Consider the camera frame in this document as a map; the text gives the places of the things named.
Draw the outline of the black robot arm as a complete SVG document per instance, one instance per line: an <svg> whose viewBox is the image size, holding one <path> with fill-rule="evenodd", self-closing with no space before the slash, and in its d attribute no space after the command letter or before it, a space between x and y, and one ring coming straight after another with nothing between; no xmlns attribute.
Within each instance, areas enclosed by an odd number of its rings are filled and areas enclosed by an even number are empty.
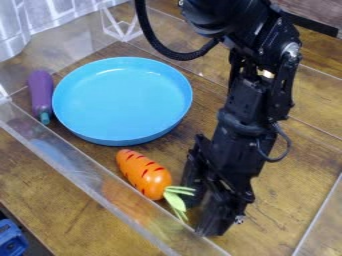
<svg viewBox="0 0 342 256"><path fill-rule="evenodd" d="M301 61L300 33L270 0L185 0L196 31L230 48L229 95L212 138L196 137L182 185L196 189L188 207L202 208L196 232L225 234L241 223L256 196L252 179L268 162L278 125L294 106L292 89Z"/></svg>

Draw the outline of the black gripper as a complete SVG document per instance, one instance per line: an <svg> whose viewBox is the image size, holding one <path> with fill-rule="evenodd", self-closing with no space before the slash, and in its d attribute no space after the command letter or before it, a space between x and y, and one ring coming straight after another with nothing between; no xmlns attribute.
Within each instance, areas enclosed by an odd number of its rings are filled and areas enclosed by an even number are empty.
<svg viewBox="0 0 342 256"><path fill-rule="evenodd" d="M200 206L205 197L196 227L200 236L222 236L242 221L256 200L252 179L265 162L277 161L269 157L277 133L276 124L240 120L222 109L213 138L202 134L196 137L181 185L194 189L193 196L182 196L189 208Z"/></svg>

